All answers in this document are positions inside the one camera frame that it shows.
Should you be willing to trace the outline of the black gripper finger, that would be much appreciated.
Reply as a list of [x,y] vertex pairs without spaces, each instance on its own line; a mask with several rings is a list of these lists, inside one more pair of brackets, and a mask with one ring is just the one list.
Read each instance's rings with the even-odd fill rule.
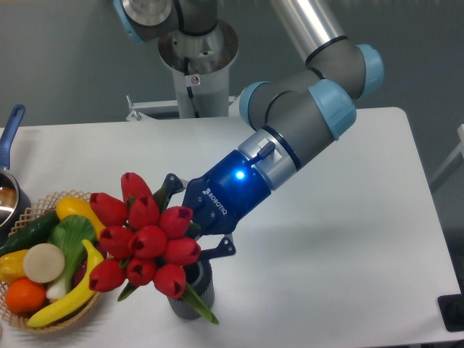
[[188,185],[188,181],[168,173],[160,188],[161,203],[168,203],[174,194],[181,193]]
[[203,249],[200,252],[200,260],[213,260],[222,257],[231,257],[236,254],[236,247],[231,234],[226,234],[220,240],[219,244],[212,249]]

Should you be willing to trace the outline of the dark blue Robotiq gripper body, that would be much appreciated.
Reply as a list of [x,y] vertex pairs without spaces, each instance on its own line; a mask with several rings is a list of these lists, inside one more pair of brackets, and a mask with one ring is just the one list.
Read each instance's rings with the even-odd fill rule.
[[192,220],[202,236],[233,233],[238,222],[270,196],[256,168],[270,153],[261,150],[248,159],[234,150],[203,176],[188,182],[183,206],[193,210]]

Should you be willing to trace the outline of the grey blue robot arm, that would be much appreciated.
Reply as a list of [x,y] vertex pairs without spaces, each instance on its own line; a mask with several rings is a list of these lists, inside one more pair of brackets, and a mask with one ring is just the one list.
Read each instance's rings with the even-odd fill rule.
[[[135,42],[157,40],[171,70],[182,118],[229,113],[229,69],[238,53],[234,29],[218,17],[216,1],[115,1]],[[354,100],[377,90],[384,64],[369,45],[352,44],[324,1],[273,1],[305,69],[281,82],[257,82],[237,99],[253,134],[202,177],[166,179],[163,199],[184,193],[193,212],[190,236],[221,235],[201,260],[235,253],[237,223],[349,129]]]

